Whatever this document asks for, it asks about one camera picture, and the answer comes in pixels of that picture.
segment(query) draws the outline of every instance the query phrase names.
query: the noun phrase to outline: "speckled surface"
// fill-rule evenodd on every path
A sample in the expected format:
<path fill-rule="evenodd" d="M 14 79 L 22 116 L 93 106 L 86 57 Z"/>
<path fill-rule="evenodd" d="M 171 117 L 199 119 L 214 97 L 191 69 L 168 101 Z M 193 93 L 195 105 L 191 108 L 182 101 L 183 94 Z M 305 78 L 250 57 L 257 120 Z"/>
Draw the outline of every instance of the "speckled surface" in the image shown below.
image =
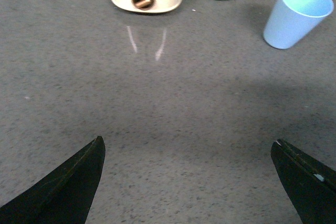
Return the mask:
<path fill-rule="evenodd" d="M 336 12 L 278 50 L 274 2 L 0 0 L 0 205 L 101 135 L 87 224 L 299 224 L 270 148 L 336 169 Z"/>

